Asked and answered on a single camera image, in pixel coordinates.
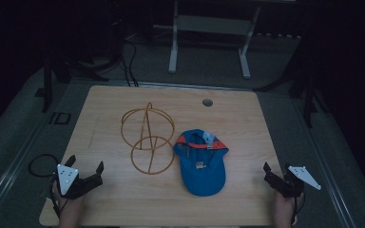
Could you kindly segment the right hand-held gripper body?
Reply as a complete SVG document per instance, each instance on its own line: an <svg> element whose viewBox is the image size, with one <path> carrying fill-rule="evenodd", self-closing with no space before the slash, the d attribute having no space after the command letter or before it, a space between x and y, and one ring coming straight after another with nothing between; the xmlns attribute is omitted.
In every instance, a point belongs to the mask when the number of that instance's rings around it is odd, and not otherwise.
<svg viewBox="0 0 365 228"><path fill-rule="evenodd" d="M304 184L321 189L321 185L317 183L314 177L309 173L305 166L292 166L293 174L285 174L282 178L271 172L265 173L264 180L273 188L278 190L285 198L299 197L304 191Z"/></svg>

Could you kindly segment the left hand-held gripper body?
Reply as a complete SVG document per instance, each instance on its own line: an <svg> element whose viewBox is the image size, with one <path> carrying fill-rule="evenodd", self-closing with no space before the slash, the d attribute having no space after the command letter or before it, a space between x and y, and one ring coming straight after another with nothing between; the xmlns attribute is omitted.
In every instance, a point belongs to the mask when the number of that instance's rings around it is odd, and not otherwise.
<svg viewBox="0 0 365 228"><path fill-rule="evenodd" d="M58 164L57 184L62 198L76 200L102 185L103 179L102 175L99 177L96 173L86 179L80 179L78 169Z"/></svg>

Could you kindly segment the gold wire hat stand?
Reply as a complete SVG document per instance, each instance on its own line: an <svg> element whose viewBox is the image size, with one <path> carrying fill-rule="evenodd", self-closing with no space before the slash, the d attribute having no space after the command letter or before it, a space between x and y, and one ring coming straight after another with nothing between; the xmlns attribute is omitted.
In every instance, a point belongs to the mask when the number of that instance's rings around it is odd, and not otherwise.
<svg viewBox="0 0 365 228"><path fill-rule="evenodd" d="M172 164L175 123L165 111L148 103L128 110L121 118L121 137L130 148L132 166L146 175L158 175Z"/></svg>

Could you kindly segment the blue cap with orange trim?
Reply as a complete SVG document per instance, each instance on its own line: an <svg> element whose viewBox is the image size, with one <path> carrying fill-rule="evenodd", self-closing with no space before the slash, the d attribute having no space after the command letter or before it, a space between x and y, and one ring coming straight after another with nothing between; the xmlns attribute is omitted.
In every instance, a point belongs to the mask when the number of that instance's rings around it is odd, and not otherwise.
<svg viewBox="0 0 365 228"><path fill-rule="evenodd" d="M229 148L214 134L201 129L184 131L173 145L179 157L182 181L194 196L218 194L225 185L223 157Z"/></svg>

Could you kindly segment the person's left hand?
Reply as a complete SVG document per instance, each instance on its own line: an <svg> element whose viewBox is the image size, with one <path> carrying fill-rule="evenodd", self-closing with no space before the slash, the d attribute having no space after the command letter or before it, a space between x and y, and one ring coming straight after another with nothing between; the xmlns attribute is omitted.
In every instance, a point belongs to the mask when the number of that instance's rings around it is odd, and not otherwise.
<svg viewBox="0 0 365 228"><path fill-rule="evenodd" d="M72 220L72 221L78 221L79 224L80 217L84 211L85 196L81 196L78 199L62 198L59 193L57 182L53 183L52 190L55 198L57 199L58 207L60 210L59 221Z"/></svg>

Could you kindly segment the person's right hand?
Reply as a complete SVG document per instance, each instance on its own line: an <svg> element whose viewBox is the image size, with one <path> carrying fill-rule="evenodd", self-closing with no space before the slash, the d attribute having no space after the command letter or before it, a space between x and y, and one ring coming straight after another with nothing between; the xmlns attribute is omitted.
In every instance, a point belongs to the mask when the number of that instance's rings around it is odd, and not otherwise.
<svg viewBox="0 0 365 228"><path fill-rule="evenodd" d="M278 222L291 222L295 224L296 213L304 202L304 194L298 198L285 198L278 190L274 193L272 206L272 219L274 225Z"/></svg>

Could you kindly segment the black metal stand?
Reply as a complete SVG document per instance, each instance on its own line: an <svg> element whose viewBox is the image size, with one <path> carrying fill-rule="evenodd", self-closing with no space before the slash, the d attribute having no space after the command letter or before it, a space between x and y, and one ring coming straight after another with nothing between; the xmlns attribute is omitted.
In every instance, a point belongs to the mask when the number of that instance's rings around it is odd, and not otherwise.
<svg viewBox="0 0 365 228"><path fill-rule="evenodd" d="M53 101L52 74L55 74L60 82L69 83L71 79L70 73L67 71L69 67L76 69L83 76L92 80L108 82L107 78L99 76L95 72L96 66L94 68L83 66L61 51L50 50L44 54L43 59L43 86L38 88L35 93L35 97L43 98L43 113L48 111Z"/></svg>
<svg viewBox="0 0 365 228"><path fill-rule="evenodd" d="M311 66L310 62L291 60L278 79L270 84L256 87L254 91L267 92L275 87L292 82L288 95L293 99L299 99L301 95L304 96L302 118L306 125L312 128L312 114L317 111L314 100L322 105L323 110L328 111L327 105L316 94L316 78L317 68Z"/></svg>

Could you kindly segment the black rectangular floor bracket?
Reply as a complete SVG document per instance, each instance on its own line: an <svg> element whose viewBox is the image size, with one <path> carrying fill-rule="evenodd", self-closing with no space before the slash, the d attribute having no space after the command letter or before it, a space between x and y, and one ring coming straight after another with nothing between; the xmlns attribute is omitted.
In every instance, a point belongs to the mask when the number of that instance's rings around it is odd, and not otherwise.
<svg viewBox="0 0 365 228"><path fill-rule="evenodd" d="M70 122L71 115L64 112L53 112L49 124L68 124Z"/></svg>

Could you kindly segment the white metal desk frame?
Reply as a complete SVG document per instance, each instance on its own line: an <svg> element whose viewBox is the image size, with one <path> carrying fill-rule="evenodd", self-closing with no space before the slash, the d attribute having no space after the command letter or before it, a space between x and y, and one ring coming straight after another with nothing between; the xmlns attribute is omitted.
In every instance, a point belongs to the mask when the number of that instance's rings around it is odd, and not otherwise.
<svg viewBox="0 0 365 228"><path fill-rule="evenodd" d="M249 19L230 18L226 16L204 16L201 14L181 14L180 4L182 1L191 0L172 0L173 1L173 22L172 26L172 45L169 57L168 72L175 74L177 71L180 31L193 31L199 33L214 33L238 35L245 38L243 44L238 48L242 78L251 78L251 70L248 65L247 52L250 42L254 36L255 29L259 20L261 10L265 4L294 4L295 0L221 0L223 4L232 3L233 5L243 5L244 3L253 4ZM206 0L193 0L197 3ZM218 0L209 0L215 4Z"/></svg>

